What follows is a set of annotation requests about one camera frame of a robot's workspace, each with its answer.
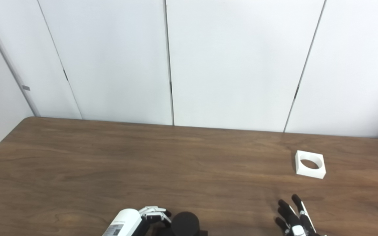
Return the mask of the black and white left hand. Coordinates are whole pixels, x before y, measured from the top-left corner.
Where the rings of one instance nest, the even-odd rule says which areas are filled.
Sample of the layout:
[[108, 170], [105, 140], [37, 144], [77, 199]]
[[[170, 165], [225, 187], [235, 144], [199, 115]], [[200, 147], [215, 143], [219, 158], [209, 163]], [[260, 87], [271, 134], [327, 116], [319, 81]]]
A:
[[140, 210], [122, 209], [109, 227], [104, 236], [145, 236], [152, 224], [162, 222], [165, 227], [171, 227], [172, 213], [159, 206], [145, 206]]

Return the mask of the black and white right hand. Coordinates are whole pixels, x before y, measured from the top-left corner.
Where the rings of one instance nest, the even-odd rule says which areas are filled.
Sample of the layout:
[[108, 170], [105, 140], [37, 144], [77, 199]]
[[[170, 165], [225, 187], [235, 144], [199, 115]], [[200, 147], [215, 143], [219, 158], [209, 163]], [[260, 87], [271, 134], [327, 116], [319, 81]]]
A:
[[297, 207], [297, 211], [285, 200], [278, 201], [279, 217], [275, 218], [275, 223], [281, 229], [284, 236], [321, 236], [314, 227], [311, 217], [306, 209], [303, 200], [293, 194], [291, 197]]

